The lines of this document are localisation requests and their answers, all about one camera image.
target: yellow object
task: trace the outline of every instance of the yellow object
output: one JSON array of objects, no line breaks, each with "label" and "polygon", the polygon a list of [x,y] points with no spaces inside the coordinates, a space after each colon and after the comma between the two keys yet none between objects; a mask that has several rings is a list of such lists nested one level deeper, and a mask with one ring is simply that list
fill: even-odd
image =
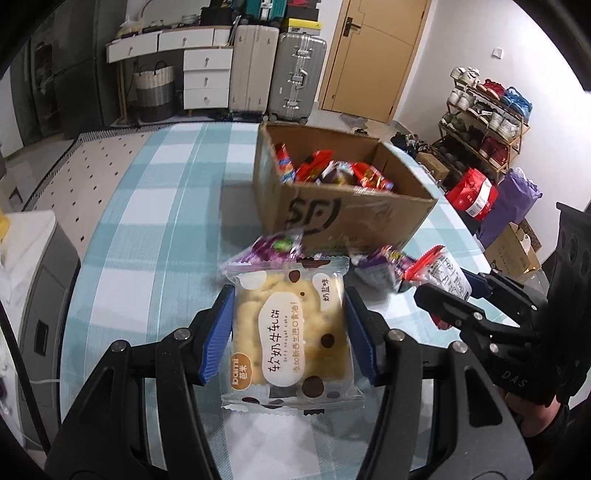
[{"label": "yellow object", "polygon": [[4,240],[4,237],[8,233],[8,229],[10,228],[10,218],[2,213],[0,210],[0,240]]},{"label": "yellow object", "polygon": [[290,18],[287,23],[288,27],[300,27],[300,28],[314,28],[315,30],[321,30],[322,25],[320,22],[314,22],[313,20],[302,20],[301,18]]}]

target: white drawer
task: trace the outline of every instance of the white drawer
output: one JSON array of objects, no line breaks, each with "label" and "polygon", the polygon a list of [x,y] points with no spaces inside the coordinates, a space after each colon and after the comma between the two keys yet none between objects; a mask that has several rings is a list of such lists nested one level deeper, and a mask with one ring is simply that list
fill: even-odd
[{"label": "white drawer", "polygon": [[227,88],[199,88],[184,91],[184,109],[227,108],[230,90]]},{"label": "white drawer", "polygon": [[213,45],[212,28],[168,31],[160,34],[158,51],[182,50],[183,48],[211,47]]},{"label": "white drawer", "polygon": [[184,88],[229,88],[230,70],[193,70],[185,72]]},{"label": "white drawer", "polygon": [[230,70],[232,48],[185,50],[183,70]]},{"label": "white drawer", "polygon": [[156,53],[159,34],[159,32],[143,33],[135,37],[115,40],[107,46],[107,63]]},{"label": "white drawer", "polygon": [[230,29],[229,28],[216,28],[213,34],[213,46],[223,47],[230,41]]}]

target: small cardboard box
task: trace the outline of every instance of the small cardboard box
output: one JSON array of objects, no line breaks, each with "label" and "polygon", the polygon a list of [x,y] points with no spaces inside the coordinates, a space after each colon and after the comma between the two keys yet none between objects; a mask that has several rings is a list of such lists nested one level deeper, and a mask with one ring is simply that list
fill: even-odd
[{"label": "small cardboard box", "polygon": [[443,181],[449,174],[449,169],[430,153],[418,153],[417,163],[427,167],[427,170],[429,173],[431,173],[435,180]]},{"label": "small cardboard box", "polygon": [[[295,168],[317,150],[334,158],[366,162],[395,183],[399,194],[350,185],[281,183],[275,145],[284,143]],[[300,125],[261,124],[253,184],[266,233],[303,228],[307,254],[402,248],[437,200],[407,166],[376,138]]]},{"label": "small cardboard box", "polygon": [[533,248],[525,253],[521,245],[524,235],[521,228],[510,223],[484,252],[492,268],[515,281],[522,281],[525,273],[542,268]]}]

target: checkered tablecloth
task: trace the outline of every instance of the checkered tablecloth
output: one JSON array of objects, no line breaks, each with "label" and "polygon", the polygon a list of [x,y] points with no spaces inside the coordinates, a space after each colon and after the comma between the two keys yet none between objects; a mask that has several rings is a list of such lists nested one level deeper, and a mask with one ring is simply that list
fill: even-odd
[{"label": "checkered tablecloth", "polygon": [[[178,124],[154,132],[100,220],[72,297],[61,356],[61,414],[114,340],[155,342],[209,308],[221,283],[217,266],[261,234],[252,191],[257,125]],[[429,191],[438,188],[392,147]],[[419,256],[437,244],[459,264],[489,271],[470,233],[441,197],[406,247]],[[359,285],[370,309],[416,340],[446,346],[455,330],[438,331],[413,302],[413,291],[383,295]],[[488,318],[501,314],[483,302]],[[353,479],[374,428],[382,391],[360,378],[365,407],[313,416],[221,409],[225,372],[196,388],[197,406],[223,479]],[[428,402],[424,413],[428,417]],[[155,384],[147,382],[152,462],[164,467]],[[427,440],[428,427],[419,441]],[[420,464],[418,453],[416,463]]]}]

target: human hand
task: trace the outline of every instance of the human hand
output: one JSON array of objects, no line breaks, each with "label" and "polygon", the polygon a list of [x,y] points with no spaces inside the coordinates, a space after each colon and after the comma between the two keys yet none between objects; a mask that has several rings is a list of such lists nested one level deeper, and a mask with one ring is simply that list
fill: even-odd
[{"label": "human hand", "polygon": [[542,433],[554,420],[560,412],[560,403],[554,397],[549,407],[537,405],[513,393],[508,393],[499,388],[501,397],[505,400],[507,406],[515,413],[523,416],[521,422],[521,434],[526,437],[535,437]]}]

